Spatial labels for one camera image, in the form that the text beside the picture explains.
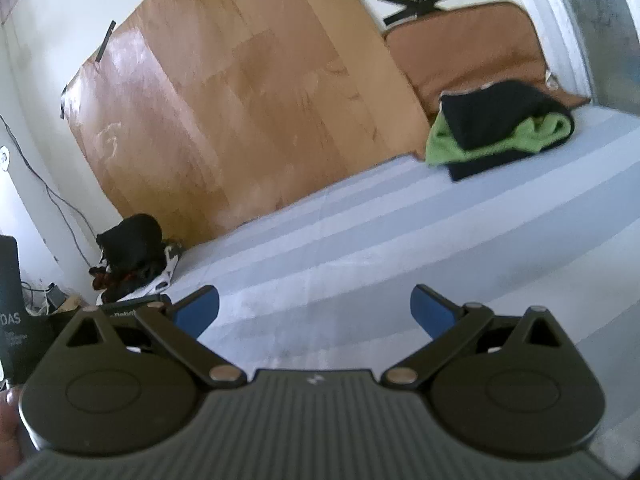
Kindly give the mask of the person's left hand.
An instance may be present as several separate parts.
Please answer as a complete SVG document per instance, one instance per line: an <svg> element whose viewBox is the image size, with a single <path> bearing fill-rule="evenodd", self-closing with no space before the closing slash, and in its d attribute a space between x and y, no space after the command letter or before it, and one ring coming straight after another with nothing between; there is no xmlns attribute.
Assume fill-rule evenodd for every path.
<svg viewBox="0 0 640 480"><path fill-rule="evenodd" d="M18 442L18 400L21 389L18 387L3 390L0 399L0 474L4 478L22 461L20 442Z"/></svg>

